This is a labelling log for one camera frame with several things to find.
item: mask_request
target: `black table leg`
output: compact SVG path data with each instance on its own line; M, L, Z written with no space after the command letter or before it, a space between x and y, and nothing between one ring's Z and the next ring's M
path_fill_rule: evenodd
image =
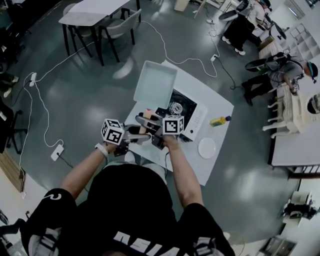
M71 33L71 39L72 39L72 43L73 43L73 48L74 48L74 52L76 53L78 51L77 49L77 45L76 45L76 40L75 40L75 34L73 32L73 28L76 28L75 26L70 26L70 33Z
M63 37L64 37L66 53L68 54L68 56L70 56L66 24L62 24L62 29L63 29Z
M99 56L99 60L101 62L101 65L104 66L104 61L102 59L102 54L101 54L101 51L99 49L99 44L98 44L98 38L97 38L97 34L96 34L96 29L94 26L91 26L91 34L92 34L92 38L93 38L93 41L94 41L94 45L95 45L95 49L96 49L96 52L98 53L98 56Z
M137 8L137 11L140 10L140 0L136 0L136 8Z
M74 29L74 32L76 33L76 35L78 36L78 38L79 38L80 42L82 43L82 45L83 45L84 49L85 49L85 50L86 50L86 52L89 54L90 58L92 58L91 52L89 51L88 47L86 46L86 44L85 44L85 42L84 42L84 40L83 40L82 36L80 35L80 33L79 33L78 29L77 29L75 26L73 27L73 29Z

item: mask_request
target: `white sneaker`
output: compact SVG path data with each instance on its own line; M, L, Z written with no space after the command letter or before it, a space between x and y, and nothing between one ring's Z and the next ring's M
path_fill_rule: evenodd
M229 39L226 38L225 36L222 36L222 41L226 42L228 45L231 45Z
M136 162L135 155L131 151L128 151L124 156L124 161L128 163Z
M241 50L238 50L237 48L234 48L234 50L235 50L236 53L240 54L241 56L246 54L246 52L244 50L241 51Z
M18 81L19 81L19 77L15 76L11 81L11 83L17 83Z
M11 93L11 88L9 88L4 94L3 94L3 97L6 98L9 96L9 94Z
M208 22L209 24L215 24L212 19L207 19L206 22Z

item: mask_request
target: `wrist strap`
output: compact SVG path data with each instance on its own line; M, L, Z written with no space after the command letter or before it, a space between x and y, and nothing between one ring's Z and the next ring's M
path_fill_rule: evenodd
M100 143L98 143L97 145L95 145L95 148L96 148L96 149L99 149L99 150L102 152L102 154L104 155L104 157L105 157L106 159L108 159L109 153L108 153L108 151L105 149L104 146L102 146Z

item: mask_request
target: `gray floor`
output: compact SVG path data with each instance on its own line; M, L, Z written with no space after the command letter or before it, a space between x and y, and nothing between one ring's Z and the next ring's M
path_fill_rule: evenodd
M208 36L205 10L194 20L192 11L196 6L191 5L184 13L179 13L173 11L173 0L140 1L142 20L151 22L161 32L169 57L176 62L199 58L203 60L207 71L214 73L210 57L216 49ZM31 28L32 35L25 36L26 49L19 57L19 62L10 68L11 73L21 77L13 91L13 99L26 75L37 72L39 79L67 57L62 26L58 20L63 8L70 3L62 2ZM132 0L127 6L135 9L135 1ZM215 12L211 6L208 9L212 14ZM100 129L104 118L119 119L122 122L126 119L135 104L133 95L145 60L158 63L165 60L163 43L148 25L141 23L137 26L135 40L136 45L131 45L128 34L116 41L115 47L121 63L115 61L110 46L105 43L105 66L102 67L92 44L89 46L94 54L92 59L83 50L38 83L50 112L47 141L52 145L57 139L63 139L64 157L73 165L79 163L101 141ZM258 57L258 50L252 43L247 42L244 46L247 54L239 56L218 37L215 40L220 50L220 59L237 85L255 75L244 70L247 62ZM131 72L123 78L115 78L114 73L125 65L128 58L133 64ZM246 242L269 238L281 227L278 213L297 183L288 181L283 170L271 170L267 165L271 139L270 133L262 131L262 126L267 123L269 116L268 97L259 97L254 100L254 107L248 106L242 90L230 90L231 79L218 62L214 64L217 78L204 74L202 66L195 61L179 66L234 104L232 121L218 160L209 181L202 188L204 202L223 230L241 233ZM43 139L47 128L47 113L36 89L30 88L29 91L33 97L33 108L21 165L39 184L51 189L60 184L70 168L61 159L57 162L51 160L53 149L48 148ZM24 91L14 106L15 110L23 110L18 126L28 124L30 102ZM10 151L19 161L14 150L11 148ZM182 208L171 173L167 180L174 210L179 217Z

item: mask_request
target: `white tray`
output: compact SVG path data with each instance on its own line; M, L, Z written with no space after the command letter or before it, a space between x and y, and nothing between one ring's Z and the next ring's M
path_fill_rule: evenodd
M146 60L133 99L146 103L151 110L167 109L176 76L176 69Z

